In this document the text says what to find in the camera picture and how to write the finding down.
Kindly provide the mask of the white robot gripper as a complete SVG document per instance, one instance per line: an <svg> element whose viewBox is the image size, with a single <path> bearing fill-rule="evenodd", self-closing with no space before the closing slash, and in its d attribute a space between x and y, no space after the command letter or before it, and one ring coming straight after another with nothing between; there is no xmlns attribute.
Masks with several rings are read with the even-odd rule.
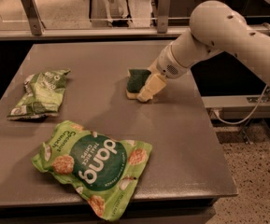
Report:
<svg viewBox="0 0 270 224"><path fill-rule="evenodd" d="M147 102L159 93L166 86L166 77L176 79L183 76L190 67L190 61L186 59L185 49L177 44L169 44L160 53L157 61L154 61L148 68L151 74L145 85L137 95L137 100Z"/></svg>

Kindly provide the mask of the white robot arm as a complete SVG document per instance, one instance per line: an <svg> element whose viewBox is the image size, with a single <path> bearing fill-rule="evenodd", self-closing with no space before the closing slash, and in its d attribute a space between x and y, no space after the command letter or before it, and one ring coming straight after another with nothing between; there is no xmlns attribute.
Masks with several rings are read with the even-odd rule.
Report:
<svg viewBox="0 0 270 224"><path fill-rule="evenodd" d="M210 0L193 10L189 28L167 45L149 67L151 75L137 99L152 99L168 78L181 77L195 64L222 52L233 55L270 87L270 36L248 26L227 5Z"/></svg>

